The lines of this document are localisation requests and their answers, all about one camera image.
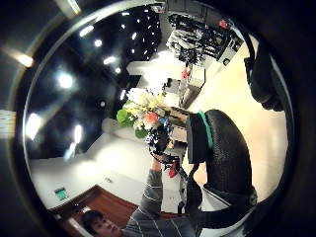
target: ceiling light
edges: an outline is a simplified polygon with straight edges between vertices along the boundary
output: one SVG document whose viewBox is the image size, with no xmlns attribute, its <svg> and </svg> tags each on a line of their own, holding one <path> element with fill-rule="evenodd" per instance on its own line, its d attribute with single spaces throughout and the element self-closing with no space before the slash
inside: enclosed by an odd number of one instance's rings
<svg viewBox="0 0 316 237">
<path fill-rule="evenodd" d="M 117 59 L 116 59 L 115 57 L 110 56 L 110 57 L 107 57 L 107 58 L 103 61 L 103 63 L 104 63 L 105 65 L 107 65 L 107 64 L 113 63 L 113 62 L 116 61 L 116 60 L 117 60 Z"/>
<path fill-rule="evenodd" d="M 133 34 L 131 35 L 131 39 L 132 39 L 132 40 L 135 40 L 136 37 L 137 37 L 137 33 L 133 33 Z"/>
<path fill-rule="evenodd" d="M 34 138 L 36 138 L 36 135 L 40 130 L 41 121 L 42 119 L 40 116 L 35 113 L 31 113 L 26 125 L 26 135 L 31 140 L 34 140 Z"/>
<path fill-rule="evenodd" d="M 99 47 L 102 45 L 102 41 L 100 39 L 95 40 L 95 47 Z"/>
<path fill-rule="evenodd" d="M 76 146 L 77 144 L 75 142 L 71 142 L 69 148 L 66 150 L 63 156 L 65 161 L 69 160 L 71 157 L 75 155 Z"/>
<path fill-rule="evenodd" d="M 125 94 L 126 94 L 126 90 L 122 90 L 121 93 L 120 93 L 120 97 L 119 99 L 122 101 L 125 97 Z"/>
<path fill-rule="evenodd" d="M 117 67 L 117 68 L 116 68 L 116 73 L 119 74 L 120 72 L 121 72 L 120 68 Z"/>
<path fill-rule="evenodd" d="M 81 12 L 80 7 L 78 6 L 78 4 L 75 0 L 68 0 L 67 2 L 76 15 L 78 15 Z"/>
<path fill-rule="evenodd" d="M 82 38 L 86 36 L 87 34 L 89 34 L 90 32 L 92 32 L 94 29 L 95 28 L 93 26 L 88 26 L 84 28 L 83 30 L 81 30 L 81 32 L 79 33 L 79 36 Z"/>
<path fill-rule="evenodd" d="M 27 56 L 26 54 L 23 54 L 23 53 L 17 56 L 17 60 L 23 65 L 25 65 L 26 67 L 32 67 L 33 62 L 34 62 L 34 60 L 30 56 Z"/>
<path fill-rule="evenodd" d="M 61 73 L 58 76 L 59 86 L 64 89 L 69 89 L 73 84 L 73 78 L 69 74 Z"/>
<path fill-rule="evenodd" d="M 74 131 L 74 141 L 76 144 L 79 144 L 81 139 L 82 139 L 82 126 L 81 125 L 76 125 L 75 126 L 75 131 Z"/>
</svg>

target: recessed light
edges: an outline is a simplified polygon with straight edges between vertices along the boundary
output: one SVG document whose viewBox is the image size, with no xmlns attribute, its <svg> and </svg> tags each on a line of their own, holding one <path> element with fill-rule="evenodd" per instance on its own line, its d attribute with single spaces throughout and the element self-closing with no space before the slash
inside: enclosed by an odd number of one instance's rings
<svg viewBox="0 0 316 237">
<path fill-rule="evenodd" d="M 88 26 L 80 31 L 79 36 L 82 38 L 92 32 L 94 29 L 95 28 L 93 26 Z"/>
<path fill-rule="evenodd" d="M 102 41 L 100 39 L 95 40 L 95 47 L 100 47 L 102 45 Z"/>
<path fill-rule="evenodd" d="M 107 64 L 113 63 L 113 62 L 116 61 L 116 60 L 117 60 L 117 59 L 116 59 L 115 57 L 110 56 L 110 57 L 107 57 L 107 58 L 103 61 L 103 63 L 104 63 L 105 65 L 107 65 Z"/>
<path fill-rule="evenodd" d="M 137 37 L 137 33 L 133 33 L 133 34 L 131 35 L 131 39 L 132 39 L 132 40 L 135 40 L 136 37 Z"/>
<path fill-rule="evenodd" d="M 116 68 L 116 73 L 119 74 L 120 72 L 121 72 L 120 68 L 117 67 L 117 68 Z"/>
</svg>

